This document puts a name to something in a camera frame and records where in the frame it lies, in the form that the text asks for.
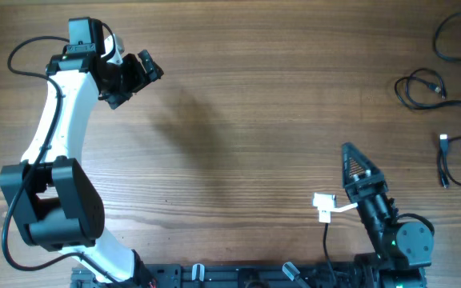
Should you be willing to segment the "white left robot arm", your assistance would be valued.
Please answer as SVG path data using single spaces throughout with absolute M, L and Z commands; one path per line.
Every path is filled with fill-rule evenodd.
M 91 111 L 98 101 L 117 108 L 162 77 L 143 50 L 126 54 L 110 27 L 95 18 L 72 18 L 60 54 L 42 78 L 46 104 L 29 147 L 4 166 L 0 188 L 8 204 L 4 227 L 16 225 L 28 246 L 74 258 L 107 287 L 153 287 L 138 254 L 105 226 L 102 199 L 81 166 Z

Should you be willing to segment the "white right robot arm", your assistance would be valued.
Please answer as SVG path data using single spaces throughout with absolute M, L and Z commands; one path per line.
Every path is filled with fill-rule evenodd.
M 361 287 L 427 288 L 435 228 L 425 217 L 400 214 L 387 197 L 383 172 L 354 144 L 342 144 L 343 189 L 356 205 L 374 251 L 355 256 Z

